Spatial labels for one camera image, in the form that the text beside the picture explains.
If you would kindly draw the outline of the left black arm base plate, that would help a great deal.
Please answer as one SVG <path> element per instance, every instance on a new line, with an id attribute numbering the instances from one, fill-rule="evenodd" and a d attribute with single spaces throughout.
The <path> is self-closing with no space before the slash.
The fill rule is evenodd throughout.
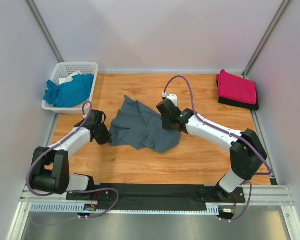
<path id="1" fill-rule="evenodd" d="M 117 194 L 113 190 L 102 190 L 92 193 L 67 193 L 66 200 L 68 201 L 114 201 Z"/>

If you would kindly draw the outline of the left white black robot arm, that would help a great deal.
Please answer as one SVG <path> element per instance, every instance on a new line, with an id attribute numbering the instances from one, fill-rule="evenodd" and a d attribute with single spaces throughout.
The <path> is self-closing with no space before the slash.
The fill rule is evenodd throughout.
<path id="1" fill-rule="evenodd" d="M 105 121 L 104 112 L 91 110 L 87 117 L 77 123 L 60 141 L 48 147 L 37 147 L 26 177 L 28 189 L 39 197 L 77 192 L 84 201 L 91 200 L 96 190 L 89 184 L 92 178 L 82 174 L 71 174 L 69 161 L 78 150 L 90 142 L 96 141 L 100 146 L 112 142 Z"/>

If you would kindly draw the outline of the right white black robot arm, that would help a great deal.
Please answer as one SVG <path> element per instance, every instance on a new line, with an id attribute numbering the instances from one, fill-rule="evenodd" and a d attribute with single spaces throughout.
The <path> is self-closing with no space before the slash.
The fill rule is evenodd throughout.
<path id="1" fill-rule="evenodd" d="M 267 164 L 268 155 L 255 131 L 227 128 L 203 118 L 192 109 L 181 111 L 175 101 L 167 97 L 156 108 L 161 114 L 164 130 L 201 137 L 229 152 L 230 170 L 215 189 L 219 201 L 226 202 L 232 198 L 237 187 L 260 174 L 258 171 L 262 165 L 266 166 L 269 174 L 272 173 Z"/>

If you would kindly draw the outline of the grey-blue t-shirt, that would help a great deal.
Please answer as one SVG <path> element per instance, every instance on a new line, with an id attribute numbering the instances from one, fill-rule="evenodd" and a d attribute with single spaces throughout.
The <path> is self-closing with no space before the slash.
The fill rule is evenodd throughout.
<path id="1" fill-rule="evenodd" d="M 111 146 L 129 145 L 136 150 L 148 148 L 160 154 L 176 147 L 181 139 L 180 132 L 162 129 L 160 114 L 127 95 L 109 132 Z"/>

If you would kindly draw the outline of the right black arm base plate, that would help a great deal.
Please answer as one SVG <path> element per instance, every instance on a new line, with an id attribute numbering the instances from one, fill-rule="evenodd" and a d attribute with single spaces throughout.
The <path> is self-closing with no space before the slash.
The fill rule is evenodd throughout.
<path id="1" fill-rule="evenodd" d="M 246 198 L 242 187 L 237 187 L 228 193 L 218 186 L 200 186 L 197 191 L 199 200 L 203 203 L 245 203 Z"/>

